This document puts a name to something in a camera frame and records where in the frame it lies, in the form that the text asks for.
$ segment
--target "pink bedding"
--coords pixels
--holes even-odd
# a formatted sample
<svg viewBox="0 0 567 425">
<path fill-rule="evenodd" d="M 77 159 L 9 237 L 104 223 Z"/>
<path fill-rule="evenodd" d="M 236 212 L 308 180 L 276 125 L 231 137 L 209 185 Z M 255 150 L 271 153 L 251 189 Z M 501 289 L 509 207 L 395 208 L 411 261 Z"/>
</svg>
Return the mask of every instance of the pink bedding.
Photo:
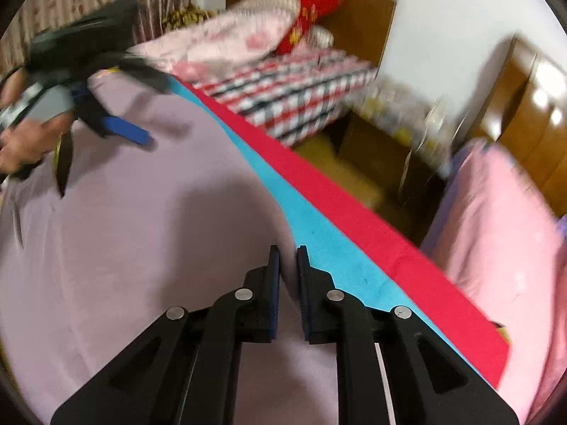
<svg viewBox="0 0 567 425">
<path fill-rule="evenodd" d="M 563 266 L 559 270 L 555 289 L 555 317 L 551 346 L 530 417 L 543 407 L 567 369 L 567 244 L 563 244 L 558 262 Z"/>
<path fill-rule="evenodd" d="M 184 81 L 218 76 L 275 50 L 293 22 L 286 11 L 227 12 L 131 48 Z"/>
<path fill-rule="evenodd" d="M 525 423 L 536 412 L 540 384 L 545 391 L 534 406 L 558 380 L 550 386 L 543 374 L 545 368 L 557 375 L 556 365 L 545 363 L 562 236 L 539 191 L 499 146 L 473 143 L 455 182 L 458 193 L 432 259 L 490 320 L 506 326 L 511 350 L 498 392 Z M 564 358 L 565 337 L 554 343 Z"/>
</svg>

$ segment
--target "striped blanket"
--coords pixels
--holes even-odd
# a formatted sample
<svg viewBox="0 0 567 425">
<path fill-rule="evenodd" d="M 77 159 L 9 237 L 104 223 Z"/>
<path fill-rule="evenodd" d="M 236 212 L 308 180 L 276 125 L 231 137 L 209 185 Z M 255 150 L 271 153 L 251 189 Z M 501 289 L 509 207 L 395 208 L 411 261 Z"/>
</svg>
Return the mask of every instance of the striped blanket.
<svg viewBox="0 0 567 425">
<path fill-rule="evenodd" d="M 193 86 L 291 147 L 335 121 L 341 99 L 376 71 L 344 51 L 314 50 L 264 59 Z"/>
</svg>

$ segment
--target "pink pillow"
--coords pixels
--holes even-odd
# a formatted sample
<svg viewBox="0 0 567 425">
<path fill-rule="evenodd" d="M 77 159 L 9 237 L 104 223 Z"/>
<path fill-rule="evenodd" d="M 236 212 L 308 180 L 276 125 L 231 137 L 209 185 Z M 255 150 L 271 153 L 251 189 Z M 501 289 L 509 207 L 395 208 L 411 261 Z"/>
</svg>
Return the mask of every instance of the pink pillow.
<svg viewBox="0 0 567 425">
<path fill-rule="evenodd" d="M 555 319 L 551 347 L 530 417 L 545 404 L 567 369 L 567 243 L 563 244 L 562 267 L 559 269 L 555 289 Z"/>
</svg>

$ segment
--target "wooden floor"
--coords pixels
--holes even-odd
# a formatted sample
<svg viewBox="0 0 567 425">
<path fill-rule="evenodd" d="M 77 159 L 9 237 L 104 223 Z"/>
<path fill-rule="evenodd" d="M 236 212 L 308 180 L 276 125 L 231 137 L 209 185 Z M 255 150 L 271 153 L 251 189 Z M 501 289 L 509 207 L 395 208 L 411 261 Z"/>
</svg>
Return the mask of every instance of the wooden floor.
<svg viewBox="0 0 567 425">
<path fill-rule="evenodd" d="M 414 244 L 419 245 L 427 233 L 435 210 L 419 213 L 400 206 L 390 199 L 375 182 L 349 163 L 337 157 L 331 138 L 325 133 L 309 137 L 294 151 L 318 168 L 329 179 L 344 188 L 366 207 L 395 227 Z"/>
</svg>

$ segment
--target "human hand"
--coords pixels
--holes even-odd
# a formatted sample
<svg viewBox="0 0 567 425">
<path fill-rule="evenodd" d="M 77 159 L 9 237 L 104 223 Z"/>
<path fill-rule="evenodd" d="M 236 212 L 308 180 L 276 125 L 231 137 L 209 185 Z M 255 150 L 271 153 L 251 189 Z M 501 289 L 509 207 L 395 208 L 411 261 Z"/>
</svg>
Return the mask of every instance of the human hand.
<svg viewBox="0 0 567 425">
<path fill-rule="evenodd" d="M 7 79 L 0 92 L 0 107 L 15 103 L 25 89 L 26 71 L 19 69 Z M 22 166 L 37 163 L 45 153 L 55 150 L 59 138 L 71 129 L 73 113 L 65 112 L 43 123 L 27 117 L 0 135 L 0 172 L 13 174 Z"/>
</svg>

